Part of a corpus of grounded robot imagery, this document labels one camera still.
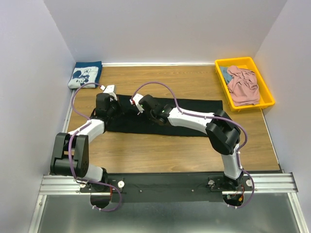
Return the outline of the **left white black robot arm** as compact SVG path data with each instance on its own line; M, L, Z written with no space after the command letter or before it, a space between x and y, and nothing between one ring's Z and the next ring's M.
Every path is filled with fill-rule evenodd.
M55 137L50 164L52 175L71 176L80 183L89 183L97 192L113 191L108 183L105 168L89 162L89 144L105 132L114 117L121 113L116 96L99 93L96 105L84 125L69 133L58 133Z

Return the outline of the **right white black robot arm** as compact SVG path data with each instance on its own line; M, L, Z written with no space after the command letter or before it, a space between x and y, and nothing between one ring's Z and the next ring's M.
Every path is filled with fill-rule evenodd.
M241 185L243 176L239 156L241 131L226 112L189 111L178 106L160 104L151 95L140 94L134 95L133 104L140 113L159 125L184 127L207 135L213 149L222 157L224 179L221 187L236 190Z

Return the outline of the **black t-shirt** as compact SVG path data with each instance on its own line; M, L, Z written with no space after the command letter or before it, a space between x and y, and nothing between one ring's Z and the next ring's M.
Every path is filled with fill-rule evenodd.
M178 109L173 99L101 93L90 121L103 132L196 137L206 136L206 126L213 116Z

